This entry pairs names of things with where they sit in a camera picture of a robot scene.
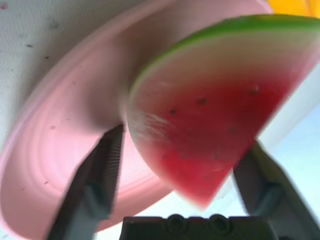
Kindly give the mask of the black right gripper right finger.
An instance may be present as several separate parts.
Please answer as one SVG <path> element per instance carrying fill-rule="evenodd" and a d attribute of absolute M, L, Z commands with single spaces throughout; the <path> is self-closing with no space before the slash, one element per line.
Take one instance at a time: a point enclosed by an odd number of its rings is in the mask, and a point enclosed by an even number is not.
<path fill-rule="evenodd" d="M 237 240 L 305 240 L 307 208 L 287 175 L 256 142 L 233 169 L 248 215 L 232 218 Z"/>

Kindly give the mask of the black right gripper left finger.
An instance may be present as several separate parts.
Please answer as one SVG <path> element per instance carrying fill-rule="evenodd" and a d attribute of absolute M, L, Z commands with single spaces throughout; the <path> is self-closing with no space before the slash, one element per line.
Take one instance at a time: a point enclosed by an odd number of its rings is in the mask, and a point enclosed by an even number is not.
<path fill-rule="evenodd" d="M 49 240 L 91 240 L 100 222 L 112 213 L 117 191 L 122 124 L 104 133 L 77 169 L 56 219 Z"/>

